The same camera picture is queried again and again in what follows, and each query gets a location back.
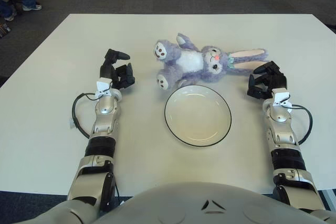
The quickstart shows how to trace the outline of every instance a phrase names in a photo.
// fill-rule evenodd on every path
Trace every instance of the shoe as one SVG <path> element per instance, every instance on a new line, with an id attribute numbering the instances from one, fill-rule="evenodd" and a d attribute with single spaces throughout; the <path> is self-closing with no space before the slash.
<path id="1" fill-rule="evenodd" d="M 28 12 L 30 10 L 41 10 L 42 9 L 42 6 L 41 5 L 35 5 L 34 8 L 29 8 L 27 6 L 22 6 L 22 10 L 24 10 L 25 12 Z"/>
<path id="2" fill-rule="evenodd" d="M 5 18 L 5 20 L 6 20 L 7 22 L 11 22 L 11 21 L 13 21 L 13 20 L 14 20 L 14 13 L 13 13 L 11 16 L 9 16 L 8 18 Z"/>

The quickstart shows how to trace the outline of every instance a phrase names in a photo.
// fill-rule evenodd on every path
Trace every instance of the black joint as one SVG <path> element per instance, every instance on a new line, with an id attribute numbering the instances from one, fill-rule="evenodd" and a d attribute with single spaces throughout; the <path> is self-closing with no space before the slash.
<path id="1" fill-rule="evenodd" d="M 105 160 L 103 166 L 90 166 L 82 170 L 82 174 L 95 174 L 95 173 L 113 173 L 113 164 L 109 160 Z"/>
<path id="2" fill-rule="evenodd" d="M 113 157 L 115 150 L 115 139 L 108 136 L 97 136 L 89 140 L 85 150 L 85 157 L 91 155 L 105 155 Z"/>
<path id="3" fill-rule="evenodd" d="M 247 90 L 247 94 L 257 99 L 269 99 L 272 97 L 271 94 L 265 92 L 262 88 L 256 86 L 249 87 Z"/>
<path id="4" fill-rule="evenodd" d="M 282 168 L 306 170 L 305 162 L 298 150 L 276 149 L 271 152 L 274 170 Z"/>
<path id="5" fill-rule="evenodd" d="M 100 210 L 108 212 L 112 209 L 111 201 L 114 198 L 115 178 L 112 173 L 107 173 L 101 191 Z"/>
<path id="6" fill-rule="evenodd" d="M 282 186 L 277 186 L 273 189 L 273 197 L 275 200 L 285 204 L 290 204 L 286 190 Z"/>
<path id="7" fill-rule="evenodd" d="M 309 190 L 315 191 L 312 184 L 308 182 L 303 182 L 303 181 L 288 180 L 286 178 L 286 174 L 284 173 L 280 173 L 274 176 L 273 182 L 277 186 L 290 186 L 290 187 L 297 187 L 297 188 L 303 188 L 303 189 L 309 189 Z"/>

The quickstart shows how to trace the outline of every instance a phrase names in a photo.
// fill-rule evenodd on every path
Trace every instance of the bunny paw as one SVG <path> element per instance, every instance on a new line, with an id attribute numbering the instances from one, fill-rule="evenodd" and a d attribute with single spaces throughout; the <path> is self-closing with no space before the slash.
<path id="1" fill-rule="evenodd" d="M 169 87 L 166 78 L 162 74 L 158 74 L 158 76 L 156 77 L 156 82 L 160 89 L 166 90 Z"/>
<path id="2" fill-rule="evenodd" d="M 154 54 L 159 60 L 163 60 L 167 56 L 167 50 L 161 42 L 156 43 L 154 47 Z"/>

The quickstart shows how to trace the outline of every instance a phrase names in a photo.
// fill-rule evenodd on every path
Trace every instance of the plate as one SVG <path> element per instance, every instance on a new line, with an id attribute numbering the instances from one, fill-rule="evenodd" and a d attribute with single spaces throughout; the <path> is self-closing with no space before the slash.
<path id="1" fill-rule="evenodd" d="M 168 98 L 164 116 L 170 131 L 182 142 L 206 147 L 220 142 L 230 130 L 231 111 L 216 91 L 185 86 Z"/>

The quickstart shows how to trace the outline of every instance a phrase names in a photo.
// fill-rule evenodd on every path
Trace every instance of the stuffed bunny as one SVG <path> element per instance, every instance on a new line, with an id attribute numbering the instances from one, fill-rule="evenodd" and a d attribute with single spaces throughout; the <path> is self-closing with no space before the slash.
<path id="1" fill-rule="evenodd" d="M 158 86 L 164 90 L 176 83 L 182 87 L 200 80 L 215 82 L 227 72 L 250 74 L 252 69 L 236 68 L 234 64 L 264 61 L 267 57 L 264 49 L 226 53 L 218 47 L 206 46 L 200 51 L 187 36 L 180 33 L 176 40 L 178 45 L 168 40 L 158 40 L 154 47 L 154 55 L 164 62 L 164 68 L 156 76 Z"/>

